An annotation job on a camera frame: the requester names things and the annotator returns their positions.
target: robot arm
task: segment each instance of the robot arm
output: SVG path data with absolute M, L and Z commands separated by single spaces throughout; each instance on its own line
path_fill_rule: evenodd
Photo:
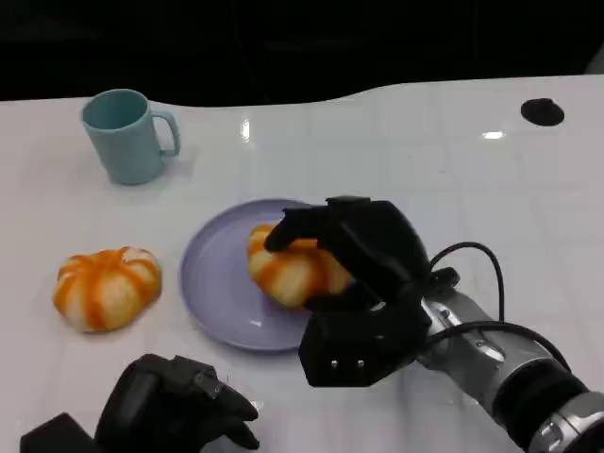
M 432 272 L 394 205 L 341 197 L 285 210 L 268 250 L 313 238 L 355 278 L 347 292 L 310 301 L 299 348 L 310 385 L 371 385 L 408 363 L 449 375 L 528 453 L 604 451 L 604 395 L 573 376 L 558 350 L 525 328 L 493 321 Z

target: bread roll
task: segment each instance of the bread roll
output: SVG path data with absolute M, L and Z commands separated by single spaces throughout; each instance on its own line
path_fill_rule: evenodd
M 276 302 L 297 309 L 314 295 L 338 294 L 348 285 L 350 275 L 315 240 L 297 240 L 283 252 L 266 251 L 264 241 L 273 227 L 252 230 L 247 257 L 250 276 Z
M 130 323 L 161 291 L 161 270 L 151 253 L 123 247 L 75 255 L 57 276 L 55 307 L 77 330 L 106 332 Z

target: black cable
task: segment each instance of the black cable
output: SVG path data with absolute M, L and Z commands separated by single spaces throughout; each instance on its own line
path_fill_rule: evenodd
M 474 243 L 474 242 L 454 243 L 453 245 L 450 245 L 446 249 L 438 252 L 434 256 L 434 258 L 432 258 L 432 260 L 430 260 L 430 269 L 433 269 L 434 266 L 447 255 L 455 252 L 456 250 L 460 250 L 462 248 L 476 248 L 477 250 L 480 250 L 481 252 L 485 253 L 486 256 L 489 257 L 489 260 L 491 260 L 491 263 L 493 264 L 493 267 L 495 268 L 495 275 L 497 277 L 497 291 L 499 294 L 499 321 L 501 321 L 501 322 L 505 321 L 506 320 L 505 319 L 506 318 L 506 302 L 505 302 L 505 291 L 503 288 L 503 272 L 501 272 L 501 266 L 499 265 L 499 260 L 497 259 L 497 256 L 495 255 L 495 253 L 493 253 L 493 251 L 489 247 L 487 247 L 486 245 L 483 245 L 481 243 Z
M 509 332 L 529 338 L 532 341 L 540 344 L 545 350 L 547 350 L 547 352 L 549 352 L 549 354 L 552 355 L 554 359 L 556 359 L 556 361 L 558 361 L 564 368 L 566 368 L 567 371 L 570 372 L 568 362 L 562 355 L 562 352 L 560 352 L 560 350 L 552 342 L 534 330 L 531 330 L 527 327 L 518 326 L 517 324 L 513 323 L 501 321 L 473 321 L 470 323 L 459 324 L 458 326 L 449 327 L 446 330 L 429 336 L 423 347 L 425 349 L 430 349 L 442 340 L 446 340 L 447 338 L 454 337 L 456 335 L 462 335 L 472 330 Z
M 476 248 L 481 252 L 484 252 L 491 260 L 493 267 L 495 268 L 495 275 L 497 277 L 497 289 L 499 292 L 499 321 L 473 321 L 469 323 L 459 324 L 458 326 L 449 327 L 443 331 L 440 331 L 427 338 L 426 342 L 422 346 L 425 350 L 432 348 L 442 340 L 454 337 L 456 335 L 462 335 L 464 333 L 471 332 L 472 330 L 482 331 L 497 331 L 497 332 L 509 332 L 528 338 L 537 344 L 540 344 L 551 356 L 558 361 L 568 372 L 570 372 L 570 366 L 562 355 L 562 352 L 546 337 L 531 330 L 530 328 L 518 326 L 517 324 L 505 322 L 505 293 L 503 287 L 503 272 L 499 265 L 499 260 L 493 251 L 481 243 L 465 242 L 465 243 L 454 243 L 444 250 L 437 253 L 432 260 L 430 260 L 430 269 L 442 260 L 447 255 L 460 250 L 462 248 Z

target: black dot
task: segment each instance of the black dot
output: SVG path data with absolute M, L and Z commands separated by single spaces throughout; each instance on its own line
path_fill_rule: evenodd
M 548 98 L 530 99 L 522 105 L 520 113 L 537 126 L 557 126 L 564 121 L 564 110 Z

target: silver robot arm segment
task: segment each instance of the silver robot arm segment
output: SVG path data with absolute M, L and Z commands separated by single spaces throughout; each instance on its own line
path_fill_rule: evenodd
M 491 319 L 454 289 L 433 294 L 423 307 L 429 335 Z M 475 330 L 440 341 L 418 360 L 450 376 L 528 453 L 604 451 L 604 395 L 589 392 L 531 339 Z

